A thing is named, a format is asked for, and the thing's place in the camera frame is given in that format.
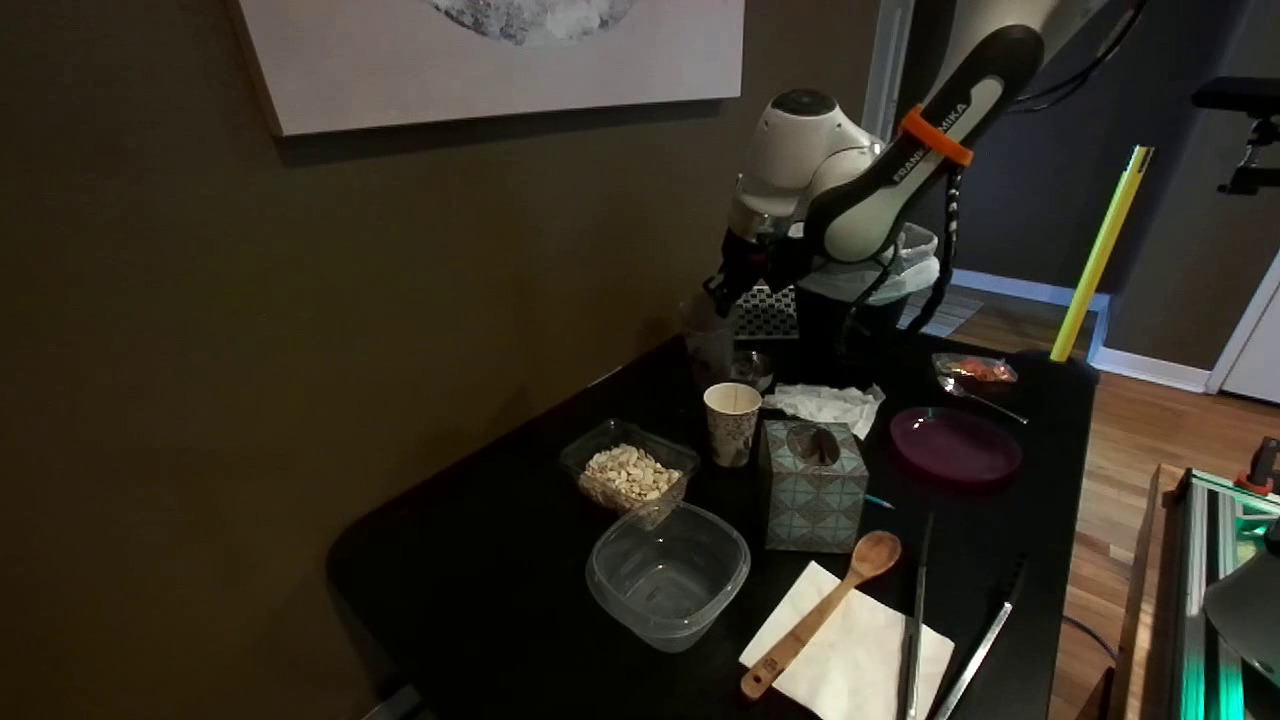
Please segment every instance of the cable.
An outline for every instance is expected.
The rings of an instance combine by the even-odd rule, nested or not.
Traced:
[[[1119,44],[1127,40],[1127,33],[1138,30],[1138,19],[1149,13],[1149,0],[1138,0],[1119,26],[1112,30],[1112,38],[1092,54],[1087,66],[1080,66],[1074,77],[1032,91],[1032,98],[1019,98],[1011,99],[1008,114],[1049,114],[1049,110],[1059,110],[1064,99],[1074,99],[1105,66],[1112,66],[1119,57]]]
[[[1105,647],[1112,663],[1119,660],[1118,647],[1112,647],[1095,628],[1080,626],[1078,615],[1064,615],[1064,626],[1074,626],[1074,628],[1085,633],[1095,647]]]

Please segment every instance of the paper cup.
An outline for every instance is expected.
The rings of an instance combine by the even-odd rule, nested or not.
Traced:
[[[743,469],[752,462],[762,391],[752,386],[713,386],[706,391],[713,462],[719,469]]]

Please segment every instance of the black table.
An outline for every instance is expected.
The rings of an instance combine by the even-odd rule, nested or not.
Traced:
[[[946,344],[907,339],[876,358],[887,403],[866,455],[872,491],[897,512],[869,503],[866,527],[902,533],[907,560],[869,593],[907,610],[913,539],[925,512],[936,512],[927,626],[956,640],[953,674],[959,674],[1019,570],[1019,610],[959,716],[1049,716],[1095,374],[1011,358],[1026,381],[1008,403],[1032,417],[1029,430],[1011,430],[1026,473],[1002,491],[953,496],[907,482],[885,438],[897,410],[946,401],[927,361],[936,349]],[[806,381],[806,361],[793,361],[789,344],[771,358],[782,381]],[[355,522],[330,565],[341,605],[441,720],[807,716],[782,694],[750,704],[735,694],[743,674],[735,656],[806,560],[844,571],[848,555],[764,551],[768,482],[706,462],[687,500],[743,533],[752,575],[697,647],[651,653],[590,596],[585,560],[613,516],[590,503],[557,465],[563,443],[610,417],[709,449],[700,391],[673,339]]]

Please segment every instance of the wooden floor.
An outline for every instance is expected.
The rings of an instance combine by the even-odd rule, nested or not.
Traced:
[[[1059,309],[984,302],[953,338],[998,351],[1049,351],[1055,323]],[[1242,476],[1261,438],[1280,438],[1276,403],[1191,395],[1125,378],[1099,381],[1053,694],[1055,720],[1080,716],[1112,663],[1154,469],[1185,465]]]

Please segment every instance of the plastic container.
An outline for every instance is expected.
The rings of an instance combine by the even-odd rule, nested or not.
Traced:
[[[585,469],[595,453],[610,453],[618,443],[638,443],[644,449],[655,465],[679,473],[678,484],[655,496],[655,500],[619,500],[619,496],[602,496],[594,484],[585,484]],[[562,465],[563,473],[575,482],[575,490],[585,496],[594,496],[595,503],[605,508],[619,508],[619,512],[638,512],[648,527],[655,527],[678,503],[683,503],[683,490],[687,490],[687,476],[697,473],[697,453],[683,449],[683,443],[673,443],[665,438],[651,438],[638,424],[626,424],[626,419],[605,419],[595,424],[594,432],[585,432],[581,441],[573,441],[563,453],[562,453]]]
[[[619,516],[594,550],[595,605],[655,653],[691,647],[733,605],[752,551],[719,516],[679,503],[660,527]]]

